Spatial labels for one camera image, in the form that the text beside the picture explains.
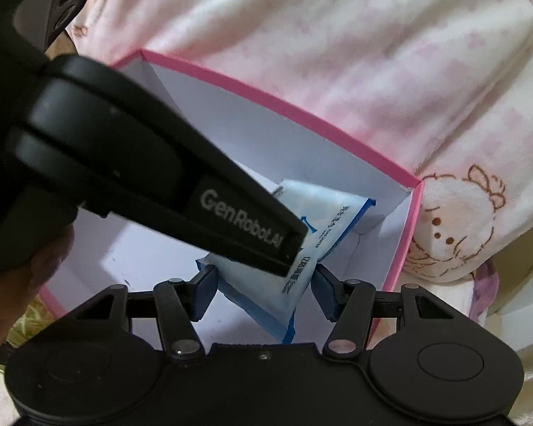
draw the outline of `pink and white blanket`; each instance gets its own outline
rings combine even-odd
[[[68,31],[259,87],[423,177],[406,272],[458,280],[533,226],[533,0],[89,0]]]

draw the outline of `purple fabric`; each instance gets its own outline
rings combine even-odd
[[[493,304],[499,287],[500,277],[493,259],[490,258],[478,267],[474,276],[474,293],[470,307],[470,318],[473,321],[477,323],[482,312]]]

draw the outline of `human hand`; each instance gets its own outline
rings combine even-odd
[[[73,236],[73,228],[69,226],[57,239],[35,253],[26,264],[0,273],[0,345],[41,286],[67,257]]]

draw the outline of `open box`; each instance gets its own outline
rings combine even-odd
[[[115,68],[180,112],[268,189],[295,179],[377,201],[323,263],[338,278],[357,278],[393,290],[407,254],[422,182],[333,125],[265,92],[186,62],[138,51]],[[113,283],[151,290],[171,277],[190,279],[206,252],[117,216],[81,212],[74,248],[43,296],[69,310]],[[294,342],[322,344],[325,321],[310,290],[295,315]],[[154,323],[135,333],[157,345]],[[269,344],[274,338],[218,293],[195,324],[206,347],[213,342]]]

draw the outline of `black circular disc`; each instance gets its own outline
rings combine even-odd
[[[94,341],[32,341],[6,369],[16,406],[34,419],[81,425],[118,415],[142,398],[159,373],[157,352],[121,332]]]
[[[468,421],[504,413],[523,384],[517,355],[478,326],[416,324],[371,352],[376,387],[415,416]]]

